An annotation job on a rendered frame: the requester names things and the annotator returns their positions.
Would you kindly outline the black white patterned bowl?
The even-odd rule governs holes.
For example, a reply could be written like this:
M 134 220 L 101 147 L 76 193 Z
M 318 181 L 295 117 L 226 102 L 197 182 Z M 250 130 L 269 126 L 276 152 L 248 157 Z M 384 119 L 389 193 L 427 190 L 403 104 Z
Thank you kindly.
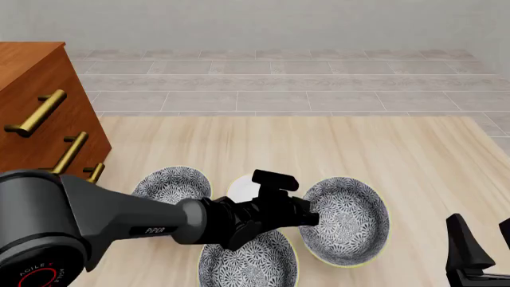
M 383 250 L 390 235 L 390 215 L 383 199 L 370 186 L 352 178 L 319 181 L 305 193 L 316 226 L 301 226 L 310 252 L 329 265 L 358 267 Z
M 235 251 L 205 245 L 198 261 L 199 287 L 296 287 L 298 277 L 296 252 L 277 230 Z
M 131 194 L 176 205 L 184 199 L 211 198 L 212 188 L 208 178 L 199 170 L 175 166 L 153 171 L 137 184 Z

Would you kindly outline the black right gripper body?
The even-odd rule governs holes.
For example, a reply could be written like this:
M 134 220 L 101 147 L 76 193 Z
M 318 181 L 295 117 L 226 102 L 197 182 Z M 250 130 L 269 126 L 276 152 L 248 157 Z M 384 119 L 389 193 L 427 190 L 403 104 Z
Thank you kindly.
M 477 265 L 467 268 L 445 267 L 450 287 L 510 287 L 510 275 L 485 273 L 493 265 Z

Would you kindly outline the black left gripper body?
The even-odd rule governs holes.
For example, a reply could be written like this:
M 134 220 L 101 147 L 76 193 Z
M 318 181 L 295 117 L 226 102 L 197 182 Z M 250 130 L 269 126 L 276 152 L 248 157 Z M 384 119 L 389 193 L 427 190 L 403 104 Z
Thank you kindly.
M 256 198 L 239 202 L 230 200 L 232 228 L 226 249 L 239 250 L 259 234 L 280 229 L 275 214 L 281 191 L 259 191 Z

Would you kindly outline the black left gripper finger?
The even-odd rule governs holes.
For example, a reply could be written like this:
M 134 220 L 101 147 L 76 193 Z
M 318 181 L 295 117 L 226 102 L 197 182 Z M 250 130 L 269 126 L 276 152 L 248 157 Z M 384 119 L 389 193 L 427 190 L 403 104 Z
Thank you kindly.
M 320 215 L 312 212 L 301 214 L 290 214 L 280 221 L 280 227 L 294 226 L 317 226 L 320 221 Z
M 280 203 L 287 210 L 292 210 L 294 214 L 305 214 L 310 212 L 311 203 L 308 200 L 288 195 L 287 191 L 280 191 Z

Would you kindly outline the wooden cabinet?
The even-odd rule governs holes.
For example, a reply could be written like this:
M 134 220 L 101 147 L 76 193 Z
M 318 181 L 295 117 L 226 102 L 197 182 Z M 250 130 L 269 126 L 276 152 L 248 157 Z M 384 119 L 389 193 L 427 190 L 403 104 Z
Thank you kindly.
M 4 131 L 21 124 L 41 106 L 37 98 L 64 90 L 67 98 L 31 135 Z M 85 167 L 104 163 L 112 147 L 92 109 L 64 42 L 0 42 L 0 172 L 50 171 L 66 152 L 66 136 L 88 133 L 88 140 L 63 174 L 87 179 Z

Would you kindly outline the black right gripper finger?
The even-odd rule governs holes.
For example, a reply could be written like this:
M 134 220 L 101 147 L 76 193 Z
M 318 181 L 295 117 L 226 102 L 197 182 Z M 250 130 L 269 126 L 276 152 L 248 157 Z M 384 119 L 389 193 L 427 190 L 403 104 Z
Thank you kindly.
M 510 249 L 510 218 L 505 219 L 503 222 L 501 222 L 499 224 L 499 229 L 505 240 L 505 243 Z
M 449 216 L 446 226 L 449 239 L 446 272 L 455 269 L 487 269 L 496 264 L 481 248 L 460 214 Z

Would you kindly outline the white plate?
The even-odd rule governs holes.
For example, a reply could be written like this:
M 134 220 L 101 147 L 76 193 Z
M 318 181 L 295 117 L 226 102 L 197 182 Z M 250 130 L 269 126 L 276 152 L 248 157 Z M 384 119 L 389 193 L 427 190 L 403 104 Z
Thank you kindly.
M 252 175 L 243 175 L 230 184 L 226 196 L 235 203 L 248 202 L 258 196 L 260 187 L 252 181 Z

